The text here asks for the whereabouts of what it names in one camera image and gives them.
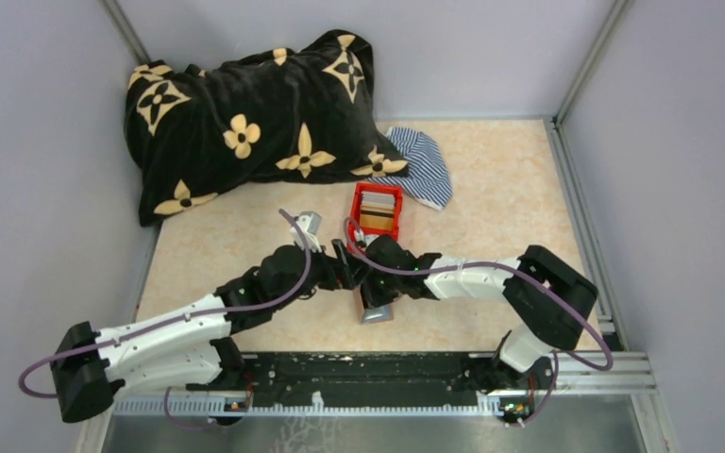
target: black blanket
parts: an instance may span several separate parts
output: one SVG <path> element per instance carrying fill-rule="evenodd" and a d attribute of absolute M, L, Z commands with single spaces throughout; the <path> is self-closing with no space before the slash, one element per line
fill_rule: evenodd
<path fill-rule="evenodd" d="M 331 183 L 407 175 L 372 117 L 371 45 L 333 30 L 205 71 L 157 61 L 126 95 L 129 154 L 143 169 L 143 226 L 247 182 Z"/>

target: gray wall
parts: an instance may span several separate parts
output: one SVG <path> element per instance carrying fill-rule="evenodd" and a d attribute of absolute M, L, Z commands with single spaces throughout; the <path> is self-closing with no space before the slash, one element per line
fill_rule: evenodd
<path fill-rule="evenodd" d="M 151 239 L 123 143 L 133 67 L 95 0 L 0 1 L 0 452 L 62 452 L 78 426 L 17 377 L 68 326 L 125 321 Z M 53 391 L 43 369 L 31 384 Z"/>
<path fill-rule="evenodd" d="M 183 70 L 345 28 L 374 46 L 379 118 L 552 114 L 612 0 L 122 0 L 152 59 Z"/>
<path fill-rule="evenodd" d="M 683 451 L 725 451 L 725 2 L 635 2 L 565 132 Z"/>

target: blue and white striped fabric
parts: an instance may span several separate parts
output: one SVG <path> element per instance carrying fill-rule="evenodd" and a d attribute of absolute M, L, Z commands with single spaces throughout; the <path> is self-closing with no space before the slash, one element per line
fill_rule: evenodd
<path fill-rule="evenodd" d="M 430 208 L 445 208 L 451 198 L 451 180 L 435 140 L 409 127 L 391 127 L 385 137 L 404 156 L 410 174 L 406 177 L 372 177 L 368 180 L 377 184 L 399 186 L 418 203 Z"/>

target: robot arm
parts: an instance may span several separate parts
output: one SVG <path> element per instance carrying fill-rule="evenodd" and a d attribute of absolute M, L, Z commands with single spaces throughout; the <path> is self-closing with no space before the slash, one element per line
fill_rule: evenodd
<path fill-rule="evenodd" d="M 257 307 L 290 292 L 304 274 L 305 250 L 296 245 L 281 246 L 260 266 L 181 309 L 97 331 L 90 323 L 71 327 L 58 353 L 108 340 L 114 344 L 51 362 L 63 421 L 93 417 L 114 399 L 132 394 L 168 387 L 195 391 L 231 388 L 244 373 L 243 357 L 231 334 L 270 321 L 277 310 L 298 298 L 309 298 L 316 288 L 359 288 L 366 307 L 393 303 L 403 294 L 506 301 L 524 324 L 502 340 L 487 366 L 472 371 L 476 390 L 515 385 L 552 348 L 573 349 L 582 334 L 582 326 L 547 295 L 509 272 L 485 267 L 488 263 L 439 253 L 416 258 L 386 235 L 365 248 L 365 259 L 350 253 L 340 240 L 333 240 L 335 256 L 330 257 L 315 239 L 320 221 L 314 212 L 303 212 L 296 219 L 307 238 L 312 265 L 304 282 L 279 304 L 262 310 Z M 546 283 L 583 317 L 594 306 L 596 288 L 541 246 L 531 245 L 522 256 L 502 263 Z M 404 275 L 384 272 L 382 267 Z"/>

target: red container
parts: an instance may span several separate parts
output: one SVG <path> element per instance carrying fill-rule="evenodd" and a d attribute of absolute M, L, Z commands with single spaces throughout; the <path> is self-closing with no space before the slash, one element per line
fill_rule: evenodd
<path fill-rule="evenodd" d="M 360 222 L 360 203 L 363 201 L 363 192 L 374 192 L 374 193 L 388 193 L 396 199 L 396 208 L 393 212 L 393 229 L 390 231 L 376 228 L 364 228 L 361 227 L 362 232 L 365 234 L 389 234 L 391 237 L 398 241 L 398 217 L 401 214 L 401 188 L 398 186 L 384 186 L 382 184 L 371 184 L 369 182 L 358 182 L 357 188 L 354 189 L 354 201 L 351 203 L 351 214 L 350 217 Z M 354 238 L 354 226 L 348 226 L 348 234 Z"/>

